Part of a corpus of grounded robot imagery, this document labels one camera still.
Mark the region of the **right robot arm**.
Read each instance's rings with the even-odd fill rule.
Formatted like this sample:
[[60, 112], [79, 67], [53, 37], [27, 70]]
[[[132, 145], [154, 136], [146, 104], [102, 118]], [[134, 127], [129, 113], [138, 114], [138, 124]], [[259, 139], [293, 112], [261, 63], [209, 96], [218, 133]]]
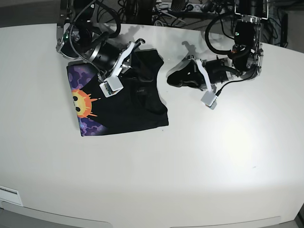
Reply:
[[119, 81], [119, 75], [127, 72], [143, 83], [155, 79], [153, 71], [135, 57], [144, 39], [117, 43], [122, 28], [119, 12], [102, 0], [63, 0], [60, 9], [56, 50], [62, 56], [91, 65], [100, 83]]

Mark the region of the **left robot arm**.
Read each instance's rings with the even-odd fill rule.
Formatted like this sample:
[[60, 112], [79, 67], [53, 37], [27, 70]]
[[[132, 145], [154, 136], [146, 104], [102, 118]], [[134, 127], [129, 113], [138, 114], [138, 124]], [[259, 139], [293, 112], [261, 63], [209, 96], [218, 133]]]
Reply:
[[[262, 22], [268, 19], [269, 5], [267, 0], [208, 0], [202, 7], [204, 13], [217, 13], [207, 25], [205, 42], [211, 52], [217, 56], [214, 60], [195, 60], [189, 57], [189, 63], [181, 70], [171, 73], [167, 83], [174, 87], [191, 87], [207, 89], [207, 80], [199, 71], [202, 64], [209, 75], [211, 85], [228, 84], [233, 77], [249, 80], [261, 72], [263, 50], [261, 41]], [[211, 28], [222, 22], [225, 17], [232, 17], [236, 22], [232, 27], [230, 39], [234, 45], [229, 50], [216, 49], [209, 39]]]

